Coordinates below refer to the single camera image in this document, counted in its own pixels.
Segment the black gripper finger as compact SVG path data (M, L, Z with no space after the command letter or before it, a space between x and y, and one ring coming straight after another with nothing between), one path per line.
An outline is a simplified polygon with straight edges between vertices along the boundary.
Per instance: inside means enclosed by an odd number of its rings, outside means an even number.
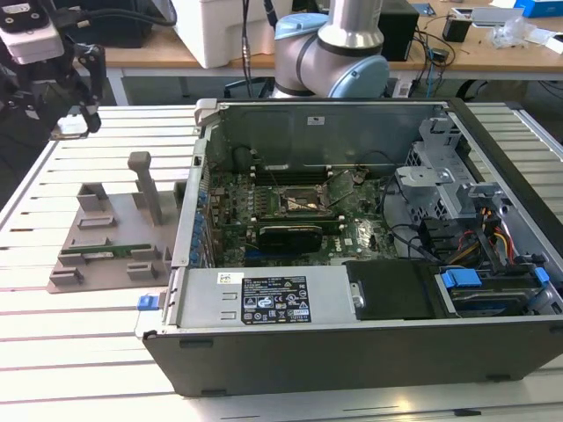
M106 80L106 51L99 45L76 44L74 46L77 61L88 71L90 86L81 76L75 78L75 94L79 110L84 118L89 133L97 133L101 128L98 109L104 96Z

